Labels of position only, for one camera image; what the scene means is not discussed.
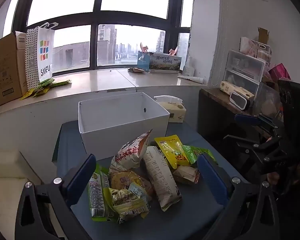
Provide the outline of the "person right hand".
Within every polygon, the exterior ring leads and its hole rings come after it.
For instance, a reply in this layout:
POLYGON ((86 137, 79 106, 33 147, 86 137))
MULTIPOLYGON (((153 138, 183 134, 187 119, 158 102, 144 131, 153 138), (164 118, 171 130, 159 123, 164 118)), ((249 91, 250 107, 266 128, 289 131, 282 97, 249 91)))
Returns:
POLYGON ((280 182, 281 178, 287 181, 293 180, 293 184, 297 183, 300 179, 300 165, 294 165, 287 170, 280 171, 279 173, 271 172, 267 174, 267 180, 271 185, 276 185, 280 182))

